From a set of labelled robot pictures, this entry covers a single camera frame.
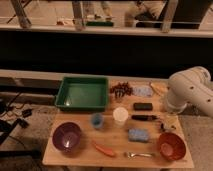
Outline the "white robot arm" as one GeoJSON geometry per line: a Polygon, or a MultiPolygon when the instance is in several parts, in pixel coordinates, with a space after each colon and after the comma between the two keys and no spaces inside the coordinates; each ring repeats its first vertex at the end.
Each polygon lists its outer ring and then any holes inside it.
{"type": "Polygon", "coordinates": [[[213,117],[213,90],[210,88],[211,75],[201,66],[192,67],[172,74],[168,79],[168,91],[163,96],[166,111],[162,121],[165,130],[172,130],[177,115],[192,104],[213,117]]]}

